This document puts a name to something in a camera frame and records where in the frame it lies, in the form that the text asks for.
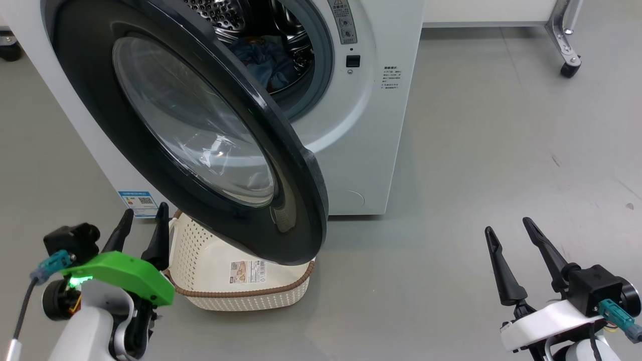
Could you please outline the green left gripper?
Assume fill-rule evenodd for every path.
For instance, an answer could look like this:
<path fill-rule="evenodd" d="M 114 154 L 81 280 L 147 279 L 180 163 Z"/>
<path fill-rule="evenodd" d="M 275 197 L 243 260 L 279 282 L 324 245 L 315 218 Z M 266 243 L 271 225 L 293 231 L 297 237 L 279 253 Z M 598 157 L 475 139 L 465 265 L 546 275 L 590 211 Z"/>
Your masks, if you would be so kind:
<path fill-rule="evenodd" d="M 72 277 L 90 276 L 92 280 L 103 281 L 135 293 L 156 306 L 170 306 L 174 303 L 175 289 L 161 272 L 169 267 L 169 206 L 167 203 L 160 203 L 153 236 L 141 259 L 122 253 L 133 219 L 133 210 L 124 211 L 101 254 L 83 265 L 60 270 L 60 274 Z"/>

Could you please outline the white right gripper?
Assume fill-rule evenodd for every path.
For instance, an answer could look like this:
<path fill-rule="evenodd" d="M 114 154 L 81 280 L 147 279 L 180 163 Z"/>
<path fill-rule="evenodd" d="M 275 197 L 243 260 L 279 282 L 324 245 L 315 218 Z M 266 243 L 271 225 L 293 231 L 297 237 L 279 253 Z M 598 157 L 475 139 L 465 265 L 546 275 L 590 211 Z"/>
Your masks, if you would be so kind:
<path fill-rule="evenodd" d="M 568 262 L 532 219 L 523 217 L 523 224 L 532 244 L 539 249 L 552 277 L 553 291 L 566 293 L 568 282 L 562 276 L 562 270 Z M 504 249 L 499 238 L 491 226 L 485 228 L 485 237 L 500 303 L 503 306 L 516 306 L 520 301 L 527 299 L 527 291 L 516 280 L 504 257 Z M 504 348 L 507 351 L 514 351 L 599 320 L 603 320 L 599 314 L 587 317 L 569 301 L 559 301 L 502 326 L 500 336 Z"/>

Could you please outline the dark round glass washer door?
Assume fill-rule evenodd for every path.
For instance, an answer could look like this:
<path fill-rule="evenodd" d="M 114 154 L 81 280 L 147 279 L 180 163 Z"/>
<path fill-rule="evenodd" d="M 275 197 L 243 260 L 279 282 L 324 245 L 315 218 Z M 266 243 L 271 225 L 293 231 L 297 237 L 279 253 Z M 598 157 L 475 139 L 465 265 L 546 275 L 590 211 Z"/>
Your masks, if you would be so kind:
<path fill-rule="evenodd" d="M 280 265 L 317 256 L 328 195 L 314 153 L 215 30 L 179 0 L 60 0 L 51 46 L 95 123 L 170 203 Z"/>

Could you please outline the blue cartoon print garment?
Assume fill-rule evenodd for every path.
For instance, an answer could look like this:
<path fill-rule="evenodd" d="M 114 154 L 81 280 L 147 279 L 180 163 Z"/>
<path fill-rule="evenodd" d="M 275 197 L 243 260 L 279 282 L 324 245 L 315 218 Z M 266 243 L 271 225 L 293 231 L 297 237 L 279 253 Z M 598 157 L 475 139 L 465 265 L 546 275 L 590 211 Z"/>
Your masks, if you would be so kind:
<path fill-rule="evenodd" d="M 275 36 L 240 38 L 228 48 L 255 75 L 264 77 L 296 75 L 293 59 L 282 41 Z"/>

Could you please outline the white front-load washing machine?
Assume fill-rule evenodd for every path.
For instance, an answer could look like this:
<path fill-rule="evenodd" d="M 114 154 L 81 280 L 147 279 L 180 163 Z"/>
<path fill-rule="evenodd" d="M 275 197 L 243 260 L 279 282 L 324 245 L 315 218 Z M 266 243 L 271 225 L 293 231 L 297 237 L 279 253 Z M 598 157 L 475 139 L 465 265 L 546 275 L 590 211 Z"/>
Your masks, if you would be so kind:
<path fill-rule="evenodd" d="M 17 37 L 115 191 L 167 198 L 145 180 L 94 119 L 55 59 L 53 16 L 65 0 L 0 0 L 0 29 Z M 271 35 L 300 77 L 271 98 L 323 173 L 332 216 L 382 215 L 419 48 L 426 0 L 349 0 L 358 43 L 341 44 L 327 0 L 178 0 L 229 45 Z M 397 90 L 380 88 L 384 66 L 403 69 Z"/>

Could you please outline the grey warning label sticker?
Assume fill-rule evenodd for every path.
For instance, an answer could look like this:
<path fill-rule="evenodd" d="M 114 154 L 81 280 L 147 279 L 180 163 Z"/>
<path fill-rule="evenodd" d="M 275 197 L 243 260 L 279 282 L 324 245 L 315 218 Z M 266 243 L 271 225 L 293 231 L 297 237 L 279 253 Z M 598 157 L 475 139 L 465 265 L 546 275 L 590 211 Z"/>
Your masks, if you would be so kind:
<path fill-rule="evenodd" d="M 339 32 L 341 44 L 356 44 L 355 21 L 349 4 L 349 0 L 327 0 L 330 5 L 333 18 Z"/>

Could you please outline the blue energy label sticker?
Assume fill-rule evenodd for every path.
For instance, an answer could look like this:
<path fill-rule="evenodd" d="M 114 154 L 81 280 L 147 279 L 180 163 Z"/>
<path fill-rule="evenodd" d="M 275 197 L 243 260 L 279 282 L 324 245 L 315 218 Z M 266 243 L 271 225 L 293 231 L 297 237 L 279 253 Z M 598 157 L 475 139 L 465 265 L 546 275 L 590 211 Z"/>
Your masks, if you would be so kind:
<path fill-rule="evenodd" d="M 119 196 L 133 210 L 137 219 L 154 219 L 158 212 L 158 205 L 149 192 L 119 191 Z"/>

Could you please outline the cream perforated basket brown rim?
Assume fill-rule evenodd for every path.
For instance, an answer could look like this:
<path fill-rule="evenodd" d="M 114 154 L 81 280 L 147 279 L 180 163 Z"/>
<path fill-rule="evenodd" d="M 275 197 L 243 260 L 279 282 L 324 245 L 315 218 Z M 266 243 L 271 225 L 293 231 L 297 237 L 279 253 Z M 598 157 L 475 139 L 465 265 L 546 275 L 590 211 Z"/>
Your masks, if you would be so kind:
<path fill-rule="evenodd" d="M 170 219 L 171 252 L 165 275 L 176 293 L 210 311 L 259 311 L 288 307 L 307 292 L 315 262 L 283 266 L 267 263 L 266 283 L 231 285 L 232 261 L 260 260 L 238 250 L 182 211 Z"/>

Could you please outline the paper product label in basket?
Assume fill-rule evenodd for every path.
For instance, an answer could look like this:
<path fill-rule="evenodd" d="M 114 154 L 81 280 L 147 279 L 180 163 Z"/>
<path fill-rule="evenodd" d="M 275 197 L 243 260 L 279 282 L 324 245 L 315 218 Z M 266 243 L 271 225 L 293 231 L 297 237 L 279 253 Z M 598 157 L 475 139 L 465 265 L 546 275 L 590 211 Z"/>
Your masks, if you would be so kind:
<path fill-rule="evenodd" d="M 229 274 L 231 285 L 256 285 L 266 283 L 267 263 L 264 260 L 232 261 Z"/>

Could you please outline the metal partition leg with caster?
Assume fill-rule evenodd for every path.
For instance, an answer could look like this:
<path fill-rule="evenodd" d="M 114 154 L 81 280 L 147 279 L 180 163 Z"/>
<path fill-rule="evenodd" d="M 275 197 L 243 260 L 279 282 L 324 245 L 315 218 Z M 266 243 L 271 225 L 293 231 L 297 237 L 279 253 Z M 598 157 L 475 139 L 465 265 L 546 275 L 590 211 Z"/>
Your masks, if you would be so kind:
<path fill-rule="evenodd" d="M 573 78 L 578 73 L 582 60 L 568 40 L 568 35 L 573 32 L 573 25 L 566 27 L 565 18 L 567 14 L 574 15 L 571 19 L 576 18 L 575 15 L 582 2 L 583 0 L 555 0 L 552 13 L 544 25 L 557 51 L 559 51 L 564 60 L 564 64 L 560 68 L 560 75 L 568 79 Z"/>

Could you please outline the black caster wheel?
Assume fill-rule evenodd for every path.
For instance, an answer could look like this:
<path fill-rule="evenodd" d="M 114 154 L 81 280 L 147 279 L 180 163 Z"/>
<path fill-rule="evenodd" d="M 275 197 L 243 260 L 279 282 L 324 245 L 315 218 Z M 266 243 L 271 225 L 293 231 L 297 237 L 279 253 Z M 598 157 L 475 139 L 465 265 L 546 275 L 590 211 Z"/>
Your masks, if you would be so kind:
<path fill-rule="evenodd" d="M 14 62 L 19 60 L 22 55 L 22 48 L 13 32 L 0 30 L 0 59 L 6 62 Z"/>

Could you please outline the small black text label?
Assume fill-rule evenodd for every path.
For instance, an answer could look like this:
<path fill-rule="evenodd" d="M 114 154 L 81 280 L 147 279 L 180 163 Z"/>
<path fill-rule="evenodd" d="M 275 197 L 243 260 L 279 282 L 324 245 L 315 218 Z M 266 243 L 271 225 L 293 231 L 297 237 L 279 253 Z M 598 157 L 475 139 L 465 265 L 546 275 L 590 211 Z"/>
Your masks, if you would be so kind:
<path fill-rule="evenodd" d="M 381 75 L 380 88 L 394 91 L 403 84 L 403 69 L 398 66 L 384 66 Z"/>

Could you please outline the white partition board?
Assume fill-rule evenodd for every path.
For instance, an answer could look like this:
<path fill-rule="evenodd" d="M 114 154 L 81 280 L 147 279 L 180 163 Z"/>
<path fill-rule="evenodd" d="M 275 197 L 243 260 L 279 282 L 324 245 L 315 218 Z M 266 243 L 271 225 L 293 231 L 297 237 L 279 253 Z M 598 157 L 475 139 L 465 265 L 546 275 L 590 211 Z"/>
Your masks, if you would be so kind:
<path fill-rule="evenodd" d="M 538 27 L 556 0 L 426 0 L 424 28 Z"/>

